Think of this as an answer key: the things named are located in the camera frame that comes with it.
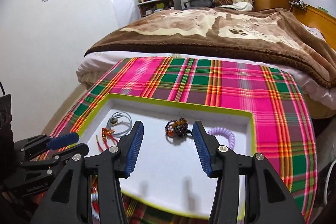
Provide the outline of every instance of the purple coil hair tie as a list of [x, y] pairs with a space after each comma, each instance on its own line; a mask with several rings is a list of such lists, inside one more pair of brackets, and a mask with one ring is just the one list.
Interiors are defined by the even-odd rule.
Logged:
[[223, 128], [223, 127], [215, 127], [215, 128], [212, 128], [208, 131], [208, 134], [209, 135], [222, 135], [224, 136], [225, 138], [228, 139], [229, 141], [229, 148], [231, 150], [233, 150], [235, 148], [235, 145], [236, 145], [236, 138], [235, 138], [235, 135], [232, 133], [232, 131], [226, 129], [226, 128]]

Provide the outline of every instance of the ribbed blue pad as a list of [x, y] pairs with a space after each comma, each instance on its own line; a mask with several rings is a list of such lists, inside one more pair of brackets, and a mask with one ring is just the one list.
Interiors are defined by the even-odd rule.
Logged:
[[76, 132], [73, 132], [58, 138], [50, 139], [47, 148], [51, 150], [58, 150], [70, 144], [77, 143], [78, 140], [78, 134]]
[[207, 147], [205, 146], [202, 134], [196, 123], [194, 123], [193, 125], [193, 138], [198, 152], [199, 160], [201, 161], [202, 169], [209, 177], [212, 173], [210, 154]]
[[141, 122], [137, 128], [137, 131], [134, 135], [133, 142], [127, 153], [127, 163], [125, 168], [125, 173], [129, 175], [134, 171], [135, 163], [139, 155], [140, 146], [143, 139], [143, 123]]

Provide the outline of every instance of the wooden headboard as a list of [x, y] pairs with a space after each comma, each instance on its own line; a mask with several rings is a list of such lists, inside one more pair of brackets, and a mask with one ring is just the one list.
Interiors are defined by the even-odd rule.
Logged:
[[293, 14], [304, 25], [319, 29], [328, 44], [336, 50], [336, 18], [312, 6], [308, 6], [307, 10], [293, 6]]

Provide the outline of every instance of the silver screw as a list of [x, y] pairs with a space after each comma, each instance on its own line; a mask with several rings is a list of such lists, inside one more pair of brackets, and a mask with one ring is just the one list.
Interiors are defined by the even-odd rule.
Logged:
[[221, 145], [218, 147], [218, 150], [221, 152], [227, 152], [229, 149], [225, 145]]
[[265, 156], [261, 153], [256, 154], [255, 157], [257, 158], [257, 160], [263, 160], [265, 158]]
[[118, 150], [119, 150], [118, 146], [111, 146], [111, 147], [109, 148], [109, 151], [110, 151], [111, 153], [116, 153], [116, 152], [118, 152]]
[[80, 154], [75, 154], [75, 155], [72, 156], [72, 159], [74, 161], [80, 160], [81, 158], [82, 158], [82, 156]]

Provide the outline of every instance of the plaid tablecloth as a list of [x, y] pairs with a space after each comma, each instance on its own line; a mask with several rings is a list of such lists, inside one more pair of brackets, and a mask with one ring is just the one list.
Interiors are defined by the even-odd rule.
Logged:
[[[77, 102], [52, 135], [78, 131], [108, 93], [252, 112], [256, 150], [267, 156], [308, 221], [317, 185], [315, 139], [305, 101], [291, 75], [264, 66], [216, 60], [124, 59]], [[130, 223], [206, 222], [165, 213], [126, 196], [124, 201]]]

